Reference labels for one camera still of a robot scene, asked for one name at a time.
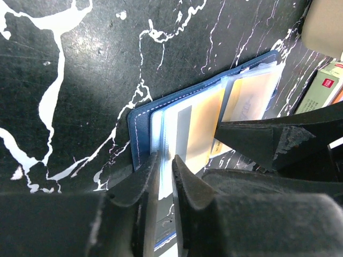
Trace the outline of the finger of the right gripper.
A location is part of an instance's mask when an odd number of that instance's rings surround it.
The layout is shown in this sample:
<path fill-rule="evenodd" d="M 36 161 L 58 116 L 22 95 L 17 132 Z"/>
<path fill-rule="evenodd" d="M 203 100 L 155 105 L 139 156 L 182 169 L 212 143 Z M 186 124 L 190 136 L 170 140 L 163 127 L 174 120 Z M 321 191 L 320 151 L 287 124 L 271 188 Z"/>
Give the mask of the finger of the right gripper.
<path fill-rule="evenodd" d="M 234 169 L 209 169 L 202 175 L 202 180 L 215 191 L 228 195 L 260 193 L 342 195 L 342 183 L 313 182 Z"/>
<path fill-rule="evenodd" d="M 217 140 L 278 171 L 342 138 L 342 103 L 292 116 L 220 123 Z"/>

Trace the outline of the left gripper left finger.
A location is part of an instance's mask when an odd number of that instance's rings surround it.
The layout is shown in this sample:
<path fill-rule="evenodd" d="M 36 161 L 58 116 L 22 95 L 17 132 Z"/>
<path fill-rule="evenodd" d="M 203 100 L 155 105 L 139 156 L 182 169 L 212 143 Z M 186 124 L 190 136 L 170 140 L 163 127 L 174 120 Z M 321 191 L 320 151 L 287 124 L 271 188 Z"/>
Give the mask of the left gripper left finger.
<path fill-rule="evenodd" d="M 1 256 L 153 256 L 160 163 L 101 194 L 1 194 Z"/>

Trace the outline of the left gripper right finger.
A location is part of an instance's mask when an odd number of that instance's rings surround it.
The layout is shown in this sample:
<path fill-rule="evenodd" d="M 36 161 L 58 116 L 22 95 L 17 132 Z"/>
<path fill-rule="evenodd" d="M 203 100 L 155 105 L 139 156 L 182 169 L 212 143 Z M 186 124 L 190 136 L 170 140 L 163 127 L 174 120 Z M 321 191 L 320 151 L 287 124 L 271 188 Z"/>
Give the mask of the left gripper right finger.
<path fill-rule="evenodd" d="M 172 162 L 179 256 L 342 256 L 342 195 L 228 195 Z"/>

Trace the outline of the beige oval card tray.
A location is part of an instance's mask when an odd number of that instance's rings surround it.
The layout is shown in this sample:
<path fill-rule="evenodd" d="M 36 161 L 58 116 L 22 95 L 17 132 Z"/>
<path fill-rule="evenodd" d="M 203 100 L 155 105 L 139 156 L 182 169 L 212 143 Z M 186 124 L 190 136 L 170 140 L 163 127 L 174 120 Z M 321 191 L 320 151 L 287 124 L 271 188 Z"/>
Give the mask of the beige oval card tray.
<path fill-rule="evenodd" d="M 342 0 L 312 1 L 301 38 L 306 48 L 341 61 Z"/>

